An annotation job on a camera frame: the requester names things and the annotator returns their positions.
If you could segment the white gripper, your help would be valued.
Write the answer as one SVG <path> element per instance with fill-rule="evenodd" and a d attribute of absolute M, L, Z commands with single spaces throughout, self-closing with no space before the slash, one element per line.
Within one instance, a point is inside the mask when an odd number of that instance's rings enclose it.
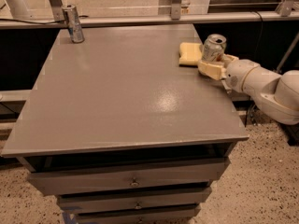
<path fill-rule="evenodd" d="M 202 75 L 215 80 L 225 79 L 227 86 L 237 92 L 243 91 L 246 76 L 257 67 L 260 65 L 256 62 L 247 59 L 238 60 L 238 57 L 229 54 L 222 56 L 222 62 L 210 63 L 204 60 L 198 62 L 198 70 Z"/>

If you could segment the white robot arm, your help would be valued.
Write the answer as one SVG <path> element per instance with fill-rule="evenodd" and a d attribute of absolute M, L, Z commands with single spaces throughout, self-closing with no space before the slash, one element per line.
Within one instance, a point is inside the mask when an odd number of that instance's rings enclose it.
<path fill-rule="evenodd" d="M 221 62 L 198 62 L 201 74 L 223 80 L 233 91 L 245 93 L 271 119 L 286 125 L 299 123 L 299 71 L 280 75 L 247 59 L 224 55 Z"/>

